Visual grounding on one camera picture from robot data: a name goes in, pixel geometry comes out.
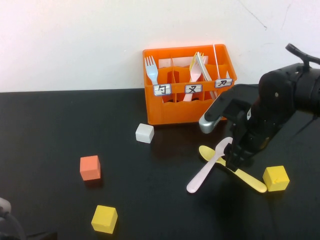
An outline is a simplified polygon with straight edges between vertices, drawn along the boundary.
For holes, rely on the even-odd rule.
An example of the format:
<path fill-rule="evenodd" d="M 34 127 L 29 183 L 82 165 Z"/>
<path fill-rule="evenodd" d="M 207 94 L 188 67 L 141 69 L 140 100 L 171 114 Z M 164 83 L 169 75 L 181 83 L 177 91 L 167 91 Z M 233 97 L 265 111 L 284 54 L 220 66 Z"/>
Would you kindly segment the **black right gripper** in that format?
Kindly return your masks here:
<path fill-rule="evenodd" d="M 261 119 L 233 119 L 230 128 L 233 142 L 224 148 L 225 166 L 236 172 L 240 167 L 253 165 L 253 156 L 270 141 L 270 121 Z"/>

